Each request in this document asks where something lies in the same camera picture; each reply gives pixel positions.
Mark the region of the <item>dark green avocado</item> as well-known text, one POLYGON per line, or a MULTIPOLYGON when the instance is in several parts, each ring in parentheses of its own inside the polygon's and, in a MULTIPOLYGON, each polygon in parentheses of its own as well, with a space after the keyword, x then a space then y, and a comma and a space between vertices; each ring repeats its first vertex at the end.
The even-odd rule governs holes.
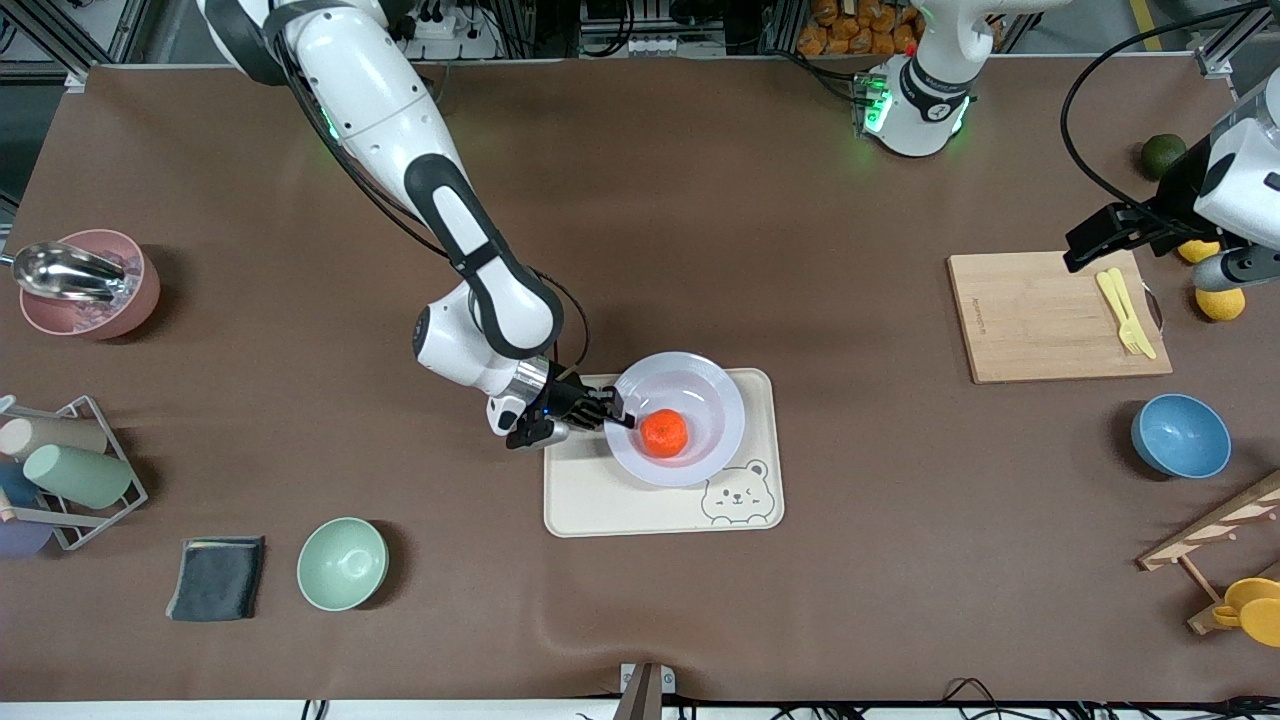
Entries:
POLYGON ((1151 136, 1139 151, 1140 170, 1151 181, 1160 181, 1187 150, 1187 142, 1178 135, 1151 136))

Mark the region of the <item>purple cup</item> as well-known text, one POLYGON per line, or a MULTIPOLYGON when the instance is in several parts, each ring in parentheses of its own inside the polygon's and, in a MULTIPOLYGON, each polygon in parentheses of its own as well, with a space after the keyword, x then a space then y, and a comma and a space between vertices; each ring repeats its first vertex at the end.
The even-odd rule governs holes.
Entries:
POLYGON ((0 521, 0 559, 28 559, 52 538, 54 528, 22 520, 0 521))

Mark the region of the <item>pale lilac round plate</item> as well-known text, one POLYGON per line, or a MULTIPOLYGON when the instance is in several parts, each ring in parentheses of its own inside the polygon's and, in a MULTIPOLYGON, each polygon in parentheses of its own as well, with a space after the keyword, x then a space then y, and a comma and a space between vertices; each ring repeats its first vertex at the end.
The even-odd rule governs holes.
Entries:
POLYGON ((707 357, 663 352, 636 361, 612 387, 632 427, 605 425, 611 456, 650 486, 682 488, 727 468, 742 443, 746 413, 730 374, 707 357), (686 442, 668 456, 646 447, 643 427, 671 411, 684 423, 686 442))

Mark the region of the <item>beige cup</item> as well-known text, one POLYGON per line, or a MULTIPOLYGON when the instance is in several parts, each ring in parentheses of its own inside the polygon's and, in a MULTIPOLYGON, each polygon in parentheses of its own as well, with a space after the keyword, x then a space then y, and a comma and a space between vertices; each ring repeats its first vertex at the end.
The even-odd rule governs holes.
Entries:
POLYGON ((108 437, 91 420, 68 418, 13 418, 0 427, 0 454, 26 460, 45 445, 59 445, 105 454, 108 437))

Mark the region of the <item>pink bowl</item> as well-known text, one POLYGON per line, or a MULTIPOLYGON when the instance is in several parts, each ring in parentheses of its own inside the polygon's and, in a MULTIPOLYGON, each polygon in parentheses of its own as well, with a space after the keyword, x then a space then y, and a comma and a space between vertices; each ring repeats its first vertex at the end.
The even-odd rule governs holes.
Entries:
POLYGON ((116 338, 141 327, 160 299, 157 272, 142 249, 128 236, 110 229, 81 231, 61 241, 122 263, 124 295, 104 304, 45 299, 22 290, 19 307, 24 319, 46 334, 93 341, 116 338))

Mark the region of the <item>blue bowl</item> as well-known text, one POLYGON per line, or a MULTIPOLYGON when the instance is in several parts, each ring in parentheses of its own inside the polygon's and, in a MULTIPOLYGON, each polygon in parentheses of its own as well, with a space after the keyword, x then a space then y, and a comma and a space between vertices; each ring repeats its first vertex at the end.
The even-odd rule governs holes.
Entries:
POLYGON ((1132 420, 1132 443, 1139 457, 1167 477, 1207 479, 1233 455, 1225 420, 1210 405, 1188 395, 1160 395, 1132 420))

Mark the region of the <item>bag of orange fruits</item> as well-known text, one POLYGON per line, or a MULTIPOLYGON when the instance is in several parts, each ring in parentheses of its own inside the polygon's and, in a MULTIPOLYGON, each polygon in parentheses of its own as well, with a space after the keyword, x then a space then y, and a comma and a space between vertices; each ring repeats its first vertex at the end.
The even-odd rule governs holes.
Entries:
POLYGON ((806 9, 795 49, 801 56, 911 54, 925 32, 910 0, 806 0, 806 9))

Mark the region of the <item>blue cup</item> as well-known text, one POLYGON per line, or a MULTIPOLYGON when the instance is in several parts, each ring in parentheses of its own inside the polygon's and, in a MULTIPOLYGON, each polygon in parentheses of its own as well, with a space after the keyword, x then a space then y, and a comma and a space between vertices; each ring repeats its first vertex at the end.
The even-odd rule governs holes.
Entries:
POLYGON ((40 502, 40 489, 26 478, 19 462, 0 460, 0 493, 6 501, 0 503, 0 507, 44 507, 40 502))

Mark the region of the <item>yellow plastic fork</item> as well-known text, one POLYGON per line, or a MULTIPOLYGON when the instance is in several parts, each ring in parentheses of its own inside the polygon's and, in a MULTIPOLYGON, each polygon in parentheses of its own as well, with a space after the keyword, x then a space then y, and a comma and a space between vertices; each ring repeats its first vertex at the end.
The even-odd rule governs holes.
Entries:
POLYGON ((1117 291, 1120 293, 1120 297, 1123 299, 1124 305, 1126 306, 1126 310, 1129 310, 1130 314, 1132 314, 1132 316, 1134 316, 1134 320, 1133 320, 1133 332, 1135 333, 1142 350, 1146 352, 1144 355, 1148 359, 1152 359, 1152 360, 1157 359, 1158 354, 1156 352, 1155 346, 1149 341, 1149 338, 1148 338, 1148 336, 1146 333, 1146 329, 1140 324, 1140 320, 1139 320, 1138 314, 1137 314, 1137 307, 1135 307, 1135 305, 1133 302, 1133 299, 1132 299, 1132 296, 1129 293, 1129 288, 1126 286, 1124 274, 1121 273, 1121 270, 1119 268, 1110 268, 1106 272, 1114 278, 1114 282, 1115 282, 1115 284, 1117 287, 1117 291))
POLYGON ((1134 316, 1132 316, 1130 311, 1126 310, 1114 278, 1107 272, 1100 272, 1094 275, 1094 281, 1116 316, 1117 337, 1120 338, 1120 342, 1125 345, 1129 354, 1144 355, 1146 352, 1142 350, 1138 338, 1133 332, 1134 316))

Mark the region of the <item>yellow mug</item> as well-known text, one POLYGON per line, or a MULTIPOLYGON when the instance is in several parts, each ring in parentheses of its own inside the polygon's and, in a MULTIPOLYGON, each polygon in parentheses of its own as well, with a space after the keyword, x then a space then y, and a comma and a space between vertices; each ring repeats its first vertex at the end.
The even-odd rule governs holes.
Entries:
POLYGON ((1254 642, 1280 650, 1280 582, 1240 579, 1228 588, 1212 614, 1219 625, 1239 628, 1254 642))

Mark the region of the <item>dark grey folded cloth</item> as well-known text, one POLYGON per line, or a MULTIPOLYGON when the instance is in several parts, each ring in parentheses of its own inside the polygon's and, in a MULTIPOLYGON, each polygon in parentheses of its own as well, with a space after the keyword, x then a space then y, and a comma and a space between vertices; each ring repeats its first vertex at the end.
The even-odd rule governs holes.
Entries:
POLYGON ((178 623, 228 623, 253 616, 265 538, 184 539, 166 618, 178 623))

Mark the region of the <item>mint green bowl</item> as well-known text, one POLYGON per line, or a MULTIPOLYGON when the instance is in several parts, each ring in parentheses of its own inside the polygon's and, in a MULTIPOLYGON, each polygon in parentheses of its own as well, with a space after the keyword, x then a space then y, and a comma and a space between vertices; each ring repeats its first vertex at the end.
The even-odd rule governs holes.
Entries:
POLYGON ((388 543, 374 524, 361 518, 335 518, 305 541, 296 580, 311 606, 343 612, 380 589, 389 561, 388 543))

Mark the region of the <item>bamboo cutting board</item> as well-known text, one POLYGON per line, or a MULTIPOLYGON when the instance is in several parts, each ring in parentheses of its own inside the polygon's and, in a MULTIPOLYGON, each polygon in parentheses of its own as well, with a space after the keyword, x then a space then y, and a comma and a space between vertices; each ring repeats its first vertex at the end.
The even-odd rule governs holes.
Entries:
POLYGON ((1117 252, 1079 273, 1060 252, 989 252, 947 259, 957 316, 977 384, 1087 380, 1172 373, 1147 306, 1133 252, 1117 252), (1097 272, 1121 272, 1139 323, 1157 354, 1129 354, 1097 286, 1097 272))

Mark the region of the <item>orange fruit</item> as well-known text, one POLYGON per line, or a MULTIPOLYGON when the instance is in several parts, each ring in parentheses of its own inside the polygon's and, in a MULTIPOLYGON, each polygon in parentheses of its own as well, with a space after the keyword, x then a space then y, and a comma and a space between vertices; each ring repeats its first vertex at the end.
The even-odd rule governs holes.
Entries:
POLYGON ((637 432, 643 450, 650 457, 676 457, 690 442, 685 416, 672 409, 650 413, 640 420, 637 432))

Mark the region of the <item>mint green cup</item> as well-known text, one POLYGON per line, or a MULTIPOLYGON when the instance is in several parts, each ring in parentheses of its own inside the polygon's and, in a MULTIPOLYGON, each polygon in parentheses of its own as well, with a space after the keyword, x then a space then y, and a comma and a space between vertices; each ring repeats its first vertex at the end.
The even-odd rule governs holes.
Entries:
POLYGON ((131 465, 118 457, 64 445, 38 447, 22 469, 40 489, 92 510, 113 506, 136 479, 131 465))

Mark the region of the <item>shiny metal scoop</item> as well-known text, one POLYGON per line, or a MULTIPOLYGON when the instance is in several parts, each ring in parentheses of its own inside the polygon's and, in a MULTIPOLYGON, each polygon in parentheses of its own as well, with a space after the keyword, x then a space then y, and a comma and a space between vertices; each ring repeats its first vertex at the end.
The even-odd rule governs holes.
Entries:
POLYGON ((0 255, 0 265, 23 291, 44 299, 109 304, 129 291, 122 264, 63 242, 0 255))

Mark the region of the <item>wooden mug rack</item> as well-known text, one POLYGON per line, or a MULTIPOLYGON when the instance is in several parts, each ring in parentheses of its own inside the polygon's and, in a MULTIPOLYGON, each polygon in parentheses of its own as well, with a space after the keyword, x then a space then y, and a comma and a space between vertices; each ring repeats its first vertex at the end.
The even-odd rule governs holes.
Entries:
POLYGON ((1213 609, 1225 600, 1225 592, 1211 583, 1192 561, 1192 553, 1212 544, 1238 539, 1243 528, 1280 521, 1280 469, 1226 500, 1190 525, 1157 543, 1135 560, 1142 571, 1161 568, 1179 568, 1196 583, 1210 601, 1199 612, 1187 620, 1196 635, 1208 635, 1229 629, 1217 621, 1213 609))

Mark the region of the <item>cream bear print tray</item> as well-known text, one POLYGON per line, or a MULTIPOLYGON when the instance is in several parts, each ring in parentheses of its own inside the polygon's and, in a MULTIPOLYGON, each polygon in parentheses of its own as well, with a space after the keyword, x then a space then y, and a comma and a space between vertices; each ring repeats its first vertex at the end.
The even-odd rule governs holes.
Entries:
POLYGON ((648 484, 612 457, 600 434, 575 432, 544 452, 543 520, 557 537, 765 530, 785 515, 785 488, 771 378, 731 369, 746 427, 728 466, 680 488, 648 484))

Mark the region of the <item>white power strip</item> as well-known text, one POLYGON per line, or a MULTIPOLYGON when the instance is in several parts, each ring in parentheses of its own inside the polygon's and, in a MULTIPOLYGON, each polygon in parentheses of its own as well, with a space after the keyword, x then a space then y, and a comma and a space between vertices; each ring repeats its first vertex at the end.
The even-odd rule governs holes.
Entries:
POLYGON ((399 41, 411 61, 489 60, 509 54, 492 12, 475 5, 424 5, 413 12, 412 36, 399 41))

